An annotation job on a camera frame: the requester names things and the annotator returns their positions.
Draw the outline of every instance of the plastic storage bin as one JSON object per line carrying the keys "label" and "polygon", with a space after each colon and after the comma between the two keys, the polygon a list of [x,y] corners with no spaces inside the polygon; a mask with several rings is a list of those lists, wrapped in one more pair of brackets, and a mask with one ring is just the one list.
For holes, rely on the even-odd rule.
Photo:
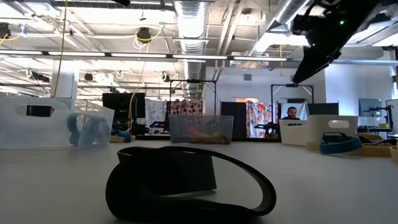
{"label": "plastic storage bin", "polygon": [[65,149],[109,143],[114,111],[85,100],[0,97],[1,149]]}
{"label": "plastic storage bin", "polygon": [[306,121],[279,120],[282,144],[306,146],[319,144],[323,134],[339,132],[354,136],[358,128],[357,116],[311,115]]}
{"label": "plastic storage bin", "polygon": [[172,143],[230,144],[233,116],[170,115]]}

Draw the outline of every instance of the white table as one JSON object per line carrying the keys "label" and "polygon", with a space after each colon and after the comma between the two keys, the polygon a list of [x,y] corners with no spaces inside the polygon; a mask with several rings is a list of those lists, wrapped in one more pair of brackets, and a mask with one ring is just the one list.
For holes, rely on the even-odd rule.
{"label": "white table", "polygon": [[[117,150],[136,141],[76,150],[0,151],[1,224],[123,223],[106,206]],[[205,146],[240,159],[274,184],[277,205],[263,223],[397,223],[398,165],[389,158],[322,156],[278,143]],[[255,207],[261,191],[244,171],[214,159],[218,189],[205,198]]]}

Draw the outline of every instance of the floral curtain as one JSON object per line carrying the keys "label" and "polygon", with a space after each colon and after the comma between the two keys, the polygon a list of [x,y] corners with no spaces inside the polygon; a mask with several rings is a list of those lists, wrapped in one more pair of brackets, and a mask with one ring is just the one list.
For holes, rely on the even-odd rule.
{"label": "floral curtain", "polygon": [[264,138],[265,130],[254,128],[258,124],[268,124],[272,121],[270,103],[246,102],[246,136],[248,138]]}
{"label": "floral curtain", "polygon": [[147,126],[150,126],[154,121],[164,121],[165,115],[165,101],[145,99],[145,118]]}
{"label": "floral curtain", "polygon": [[184,115],[201,115],[201,101],[200,100],[176,100],[170,104],[171,114],[184,114]]}

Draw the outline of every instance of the blue band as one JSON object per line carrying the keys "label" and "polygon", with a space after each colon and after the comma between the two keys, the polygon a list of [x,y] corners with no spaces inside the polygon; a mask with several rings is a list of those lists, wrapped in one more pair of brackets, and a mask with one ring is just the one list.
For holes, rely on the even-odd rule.
{"label": "blue band", "polygon": [[348,136],[323,136],[320,142],[320,151],[322,154],[336,154],[351,152],[362,148],[359,137]]}

